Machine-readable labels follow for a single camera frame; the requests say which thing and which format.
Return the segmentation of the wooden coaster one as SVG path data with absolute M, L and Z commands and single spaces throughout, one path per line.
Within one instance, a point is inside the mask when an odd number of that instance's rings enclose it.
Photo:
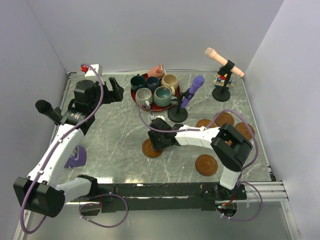
M 148 158 L 157 158 L 163 152 L 162 149 L 154 150 L 151 140 L 149 138 L 143 142 L 141 149 L 142 149 L 142 153 Z

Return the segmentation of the wooden coaster three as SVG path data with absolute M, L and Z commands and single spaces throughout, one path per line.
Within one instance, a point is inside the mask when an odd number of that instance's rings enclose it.
M 206 119 L 206 118 L 203 118 L 203 119 L 200 119 L 197 123 L 196 123 L 196 127 L 197 128 L 201 128 L 201 127 L 206 127 L 208 128 L 208 125 L 211 123 L 212 121 L 210 119 Z M 216 124 L 213 122 L 209 128 L 216 128 Z

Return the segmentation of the wooden coaster two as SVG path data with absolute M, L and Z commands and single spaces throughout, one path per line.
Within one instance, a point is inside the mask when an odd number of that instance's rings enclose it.
M 218 162 L 213 156 L 202 154 L 196 159 L 195 168 L 203 176 L 212 176 L 218 170 Z

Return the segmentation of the wooden coaster four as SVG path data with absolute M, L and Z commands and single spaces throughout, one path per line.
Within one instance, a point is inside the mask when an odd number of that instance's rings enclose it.
M 215 119 L 214 123 L 217 127 L 221 127 L 223 124 L 230 124 L 233 126 L 235 120 L 230 113 L 223 112 Z

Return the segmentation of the wooden coaster five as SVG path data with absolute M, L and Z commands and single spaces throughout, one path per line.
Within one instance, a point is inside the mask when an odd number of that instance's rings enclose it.
M 252 135 L 250 134 L 248 128 L 246 127 L 244 122 L 239 122 L 235 125 L 235 129 L 240 132 L 247 140 L 252 139 Z

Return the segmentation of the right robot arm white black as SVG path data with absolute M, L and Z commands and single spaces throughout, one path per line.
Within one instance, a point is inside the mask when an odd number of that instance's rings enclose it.
M 253 145 L 230 124 L 221 127 L 191 127 L 176 123 L 170 126 L 155 118 L 148 126 L 148 136 L 154 150 L 171 146 L 198 146 L 214 150 L 223 165 L 218 193 L 230 199 L 236 193 L 236 184 Z

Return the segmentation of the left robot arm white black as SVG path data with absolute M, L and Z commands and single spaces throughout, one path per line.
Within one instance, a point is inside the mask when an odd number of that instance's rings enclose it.
M 94 109 L 98 103 L 110 104 L 123 100 L 124 89 L 114 77 L 110 77 L 109 81 L 112 90 L 108 90 L 105 84 L 100 86 L 98 81 L 79 81 L 74 89 L 74 98 L 64 114 L 43 99 L 35 103 L 38 112 L 51 119 L 58 131 L 38 165 L 26 178 L 18 177 L 13 184 L 23 210 L 54 218 L 70 201 L 79 197 L 93 201 L 98 197 L 98 180 L 94 177 L 82 174 L 63 184 L 58 184 L 58 179 L 72 152 L 95 121 Z

